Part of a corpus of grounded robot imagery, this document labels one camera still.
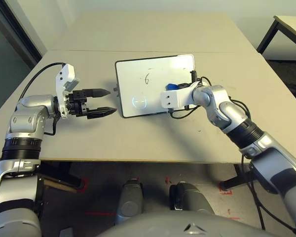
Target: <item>blue object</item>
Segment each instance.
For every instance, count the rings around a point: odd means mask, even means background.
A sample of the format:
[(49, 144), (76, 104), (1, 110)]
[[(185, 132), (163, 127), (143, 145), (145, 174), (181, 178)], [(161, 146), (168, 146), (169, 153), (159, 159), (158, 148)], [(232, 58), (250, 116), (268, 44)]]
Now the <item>blue object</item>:
[(179, 89), (178, 85), (171, 84), (171, 83), (166, 85), (166, 90), (178, 90), (178, 89)]

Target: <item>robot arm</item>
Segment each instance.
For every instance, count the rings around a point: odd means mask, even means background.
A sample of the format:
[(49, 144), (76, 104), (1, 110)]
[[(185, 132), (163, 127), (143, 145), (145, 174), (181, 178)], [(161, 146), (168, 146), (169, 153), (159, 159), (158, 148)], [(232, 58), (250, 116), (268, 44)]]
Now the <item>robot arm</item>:
[[(73, 91), (79, 80), (74, 68), (65, 64), (56, 77), (57, 96), (35, 95), (22, 98), (13, 113), (0, 161), (0, 236), (40, 237), (38, 217), (43, 205), (43, 179), (37, 171), (44, 134), (55, 135), (56, 123), (68, 114), (88, 119), (100, 118), (116, 111), (101, 107), (90, 110), (87, 97), (102, 97), (103, 89)], [(53, 133), (45, 132), (45, 122), (53, 119)]]
[(202, 106), (209, 121), (251, 159), (263, 187), (282, 197), (296, 224), (296, 159), (232, 103), (222, 86), (206, 86), (197, 81), (184, 89), (162, 92), (161, 104), (169, 109), (189, 104)]

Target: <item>whiteboard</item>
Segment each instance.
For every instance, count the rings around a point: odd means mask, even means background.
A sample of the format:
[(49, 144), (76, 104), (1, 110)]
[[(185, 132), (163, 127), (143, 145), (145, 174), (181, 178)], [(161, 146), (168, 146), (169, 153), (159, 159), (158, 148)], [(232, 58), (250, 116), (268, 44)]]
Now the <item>whiteboard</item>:
[(164, 113), (168, 109), (161, 106), (160, 93), (169, 83), (191, 82), (194, 57), (187, 54), (117, 61), (115, 69), (124, 118)]

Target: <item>black cable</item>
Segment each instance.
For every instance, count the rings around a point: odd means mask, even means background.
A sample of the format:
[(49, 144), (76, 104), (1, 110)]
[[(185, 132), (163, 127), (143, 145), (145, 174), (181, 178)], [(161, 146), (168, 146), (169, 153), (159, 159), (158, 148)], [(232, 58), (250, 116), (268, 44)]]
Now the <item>black cable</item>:
[[(24, 87), (21, 95), (20, 95), (20, 99), (22, 99), (26, 93), (26, 91), (29, 89), (30, 85), (33, 83), (33, 81), (43, 72), (45, 71), (47, 68), (50, 68), (50, 67), (53, 67), (53, 66), (56, 66), (56, 65), (62, 65), (64, 66), (65, 63), (63, 62), (56, 62), (56, 63), (51, 63), (51, 64), (48, 64), (47, 66), (43, 67), (41, 70), (39, 70), (32, 78), (31, 80), (27, 83), (27, 85)], [(45, 135), (49, 135), (49, 136), (54, 136), (56, 134), (56, 124), (58, 122), (58, 120), (60, 119), (60, 113), (58, 112), (56, 114), (56, 116), (54, 117), (54, 120), (53, 120), (53, 132), (52, 133), (49, 133), (49, 132), (44, 132)]]
[(211, 81), (207, 77), (201, 77), (200, 79), (201, 79), (201, 82), (203, 82), (203, 79), (205, 79), (208, 82), (208, 84), (212, 86)]
[(247, 107), (247, 105), (245, 104), (245, 103), (243, 103), (242, 101), (240, 101), (240, 100), (234, 100), (234, 99), (231, 99), (231, 101), (235, 104), (235, 105), (237, 105), (237, 106), (239, 106), (241, 109), (243, 109), (243, 107), (245, 108), (245, 112), (246, 112), (246, 115), (248, 116), (248, 118), (249, 119), (251, 119), (251, 113), (250, 113), (250, 110), (249, 110), (249, 108)]
[(261, 209), (260, 209), (260, 206), (259, 206), (259, 200), (258, 200), (258, 197), (255, 195), (253, 189), (250, 187), (249, 185), (249, 182), (248, 182), (248, 179), (246, 177), (246, 174), (245, 174), (245, 169), (244, 169), (244, 155), (241, 156), (241, 172), (242, 172), (242, 176), (253, 196), (253, 200), (255, 202), (255, 205), (257, 207), (257, 211), (258, 211), (258, 215), (259, 215), (259, 219), (260, 219), (260, 223), (261, 223), (261, 229), (262, 230), (265, 230), (265, 225), (264, 225), (264, 220), (263, 220), (263, 216), (262, 216), (262, 213), (261, 213)]
[(25, 88), (23, 89), (22, 91), (22, 94), (20, 95), (20, 99), (22, 99), (26, 93), (26, 91), (29, 89), (30, 85), (33, 83), (33, 81), (43, 72), (45, 71), (47, 68), (50, 68), (52, 66), (55, 66), (55, 65), (65, 65), (65, 63), (63, 62), (57, 62), (57, 63), (51, 63), (45, 67), (43, 67), (41, 70), (39, 70), (33, 77), (32, 79), (27, 83), (27, 85), (25, 86)]
[(198, 107), (200, 107), (200, 106), (198, 105), (198, 106), (194, 107), (193, 109), (191, 109), (190, 112), (188, 112), (186, 115), (184, 115), (184, 116), (182, 116), (182, 117), (174, 117), (174, 116), (173, 116), (173, 112), (170, 113), (170, 116), (171, 116), (171, 118), (173, 118), (173, 119), (184, 119), (184, 118), (186, 118), (187, 116), (189, 116), (190, 114), (192, 114), (192, 113), (193, 113)]
[[(247, 105), (245, 103), (243, 103), (242, 101), (239, 100), (231, 100), (235, 105), (239, 106), (242, 110), (244, 110), (244, 112), (246, 113), (246, 115), (248, 116), (249, 119), (251, 119), (251, 113), (249, 111), (249, 108), (247, 107)], [(261, 223), (261, 228), (263, 230), (265, 230), (265, 225), (264, 225), (264, 220), (263, 220), (263, 216), (261, 213), (261, 209), (262, 208), (270, 217), (272, 217), (274, 220), (276, 220), (277, 222), (279, 222), (280, 224), (282, 224), (283, 226), (285, 226), (286, 228), (288, 228), (289, 230), (291, 230), (294, 234), (296, 234), (296, 229), (291, 227), (290, 225), (288, 225), (287, 223), (285, 223), (284, 221), (282, 221), (281, 219), (279, 219), (278, 217), (276, 217), (275, 215), (273, 215), (268, 209), (266, 209), (266, 207), (261, 203), (261, 201), (258, 198), (258, 195), (256, 193), (256, 190), (254, 188), (254, 183), (253, 183), (253, 177), (251, 176), (251, 180), (249, 184), (248, 179), (245, 175), (245, 171), (244, 171), (244, 155), (241, 156), (241, 172), (242, 172), (242, 176), (253, 196), (254, 202), (256, 204), (257, 210), (258, 210), (258, 214), (259, 214), (259, 218), (260, 218), (260, 223)]]
[(60, 112), (58, 111), (58, 113), (56, 114), (56, 116), (54, 117), (54, 120), (53, 120), (53, 132), (52, 133), (44, 132), (44, 135), (54, 136), (56, 134), (56, 125), (57, 125), (57, 122), (60, 119), (60, 117), (61, 117), (61, 115), (60, 115)]

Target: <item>white bracket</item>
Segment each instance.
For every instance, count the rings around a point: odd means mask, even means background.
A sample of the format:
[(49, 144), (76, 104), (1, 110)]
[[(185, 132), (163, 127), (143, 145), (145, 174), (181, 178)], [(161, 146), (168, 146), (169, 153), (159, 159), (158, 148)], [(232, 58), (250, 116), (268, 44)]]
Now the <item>white bracket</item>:
[(58, 109), (63, 119), (66, 119), (68, 115), (65, 91), (71, 92), (79, 82), (80, 80), (75, 77), (74, 67), (70, 64), (66, 64), (56, 76)]
[(185, 105), (193, 105), (192, 92), (199, 83), (199, 81), (196, 81), (183, 89), (163, 91), (161, 93), (161, 106), (166, 109), (175, 109)]

